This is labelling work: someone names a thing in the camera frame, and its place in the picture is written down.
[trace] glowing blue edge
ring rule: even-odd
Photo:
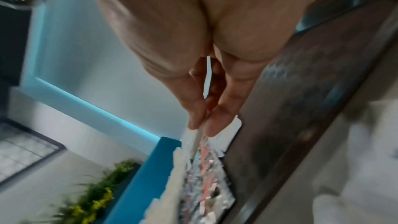
[[[115,115],[108,113],[40,78],[35,73],[40,52],[45,43],[45,20],[49,18],[45,5],[35,9],[29,29],[29,38],[21,77],[21,90],[62,113],[149,155],[159,137]]]

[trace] white card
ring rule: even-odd
[[[218,133],[218,135],[214,137],[209,137],[208,141],[210,142],[212,148],[217,153],[219,158],[225,156],[229,144],[231,143],[232,139],[235,137],[241,126],[242,121],[238,118],[238,116],[235,116],[232,123],[230,123],[224,130]]]

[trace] finger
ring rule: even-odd
[[[206,97],[207,110],[211,111],[218,104],[226,87],[225,71],[216,58],[211,58],[211,81],[209,94]]]
[[[215,136],[235,118],[268,62],[248,62],[224,52],[221,54],[226,71],[226,88],[204,124],[204,134]]]
[[[160,81],[174,94],[181,106],[188,112],[188,128],[199,128],[207,110],[203,91],[196,80],[187,73],[182,77],[163,78]]]
[[[204,89],[204,82],[207,75],[207,57],[200,57],[195,66],[189,71],[189,74],[194,78],[201,88],[202,94]]]

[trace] hand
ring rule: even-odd
[[[215,136],[239,112],[309,0],[98,1],[119,38],[187,110],[188,127],[204,122],[204,133]],[[209,55],[213,74],[205,100]]]

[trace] blue panel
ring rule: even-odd
[[[154,198],[159,198],[166,188],[173,169],[173,151],[181,142],[160,138],[146,162],[128,185],[104,224],[138,224]]]

